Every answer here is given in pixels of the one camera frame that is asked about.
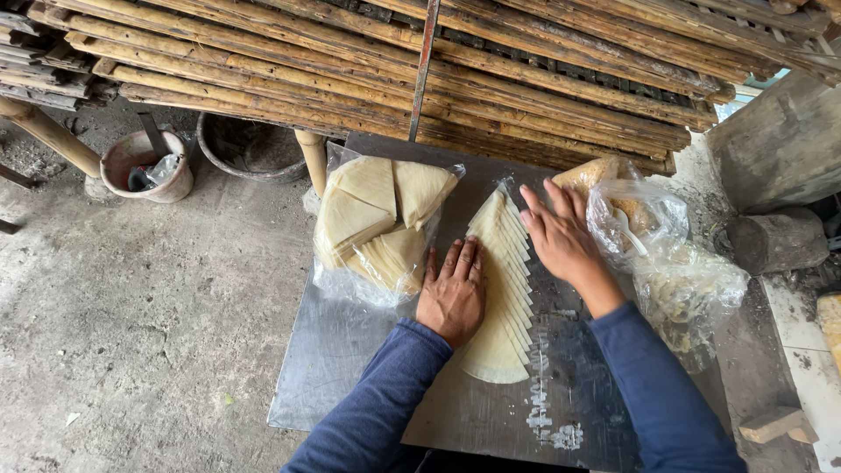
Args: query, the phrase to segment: plastic spoon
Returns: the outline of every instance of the plastic spoon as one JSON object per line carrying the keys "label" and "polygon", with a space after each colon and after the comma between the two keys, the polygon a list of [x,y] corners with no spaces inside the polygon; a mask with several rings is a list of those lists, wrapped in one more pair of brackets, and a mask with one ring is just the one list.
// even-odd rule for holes
{"label": "plastic spoon", "polygon": [[639,241],[636,235],[631,232],[631,229],[628,227],[628,216],[622,209],[617,209],[614,207],[613,209],[613,217],[619,222],[619,231],[622,232],[622,235],[626,236],[628,240],[631,240],[633,246],[637,248],[639,254],[645,256],[648,254],[648,250],[645,249],[643,242]]}

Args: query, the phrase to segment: stainless steel table surface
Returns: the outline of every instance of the stainless steel table surface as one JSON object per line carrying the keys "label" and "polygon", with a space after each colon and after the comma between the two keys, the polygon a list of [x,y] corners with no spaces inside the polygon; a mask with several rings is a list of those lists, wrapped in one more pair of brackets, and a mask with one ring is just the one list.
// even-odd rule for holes
{"label": "stainless steel table surface", "polygon": [[[467,174],[444,204],[436,247],[441,258],[463,237],[470,218],[502,178],[542,189],[548,169],[352,133],[346,147],[362,154],[447,167]],[[511,193],[525,208],[521,196]],[[477,380],[448,363],[406,429],[404,444],[529,460],[592,470],[635,471],[637,437],[601,351],[584,320],[590,315],[569,284],[537,261],[527,262],[534,290],[529,329],[536,342],[531,378],[513,385]],[[396,309],[327,299],[304,287],[283,360],[268,424],[309,431],[356,384],[362,369],[401,316],[414,318],[416,298]],[[580,425],[578,448],[563,442]]]}

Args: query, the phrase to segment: blue sleeve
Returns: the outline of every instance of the blue sleeve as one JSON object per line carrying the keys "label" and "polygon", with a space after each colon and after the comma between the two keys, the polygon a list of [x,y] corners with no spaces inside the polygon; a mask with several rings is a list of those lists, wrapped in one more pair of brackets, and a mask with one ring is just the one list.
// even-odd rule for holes
{"label": "blue sleeve", "polygon": [[593,320],[590,330],[631,414],[647,473],[747,472],[692,379],[633,302]]}
{"label": "blue sleeve", "polygon": [[280,471],[382,470],[450,357],[452,349],[438,334],[400,319],[350,394],[312,429]]}

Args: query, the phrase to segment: concrete wall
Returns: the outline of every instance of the concrete wall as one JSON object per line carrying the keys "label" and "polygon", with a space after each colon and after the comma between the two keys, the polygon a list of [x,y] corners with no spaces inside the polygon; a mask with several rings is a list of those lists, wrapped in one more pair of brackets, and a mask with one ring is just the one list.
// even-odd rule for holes
{"label": "concrete wall", "polygon": [[[841,50],[841,42],[833,47]],[[841,87],[790,72],[707,137],[739,211],[764,213],[841,191]]]}

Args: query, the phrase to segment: hand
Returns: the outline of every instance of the hand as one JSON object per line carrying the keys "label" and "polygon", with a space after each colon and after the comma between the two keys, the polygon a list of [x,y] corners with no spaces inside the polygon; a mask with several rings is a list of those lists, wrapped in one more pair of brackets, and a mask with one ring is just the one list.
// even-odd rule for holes
{"label": "hand", "polygon": [[607,315],[627,298],[599,254],[587,230],[586,205],[581,194],[549,179],[543,187],[552,199],[555,215],[528,186],[520,187],[529,210],[520,212],[541,263],[556,278],[567,280],[584,298],[594,318]]}
{"label": "hand", "polygon": [[484,319],[484,249],[475,236],[450,247],[436,276],[436,251],[429,250],[426,276],[418,300],[417,321],[443,338],[452,349],[473,337]]}

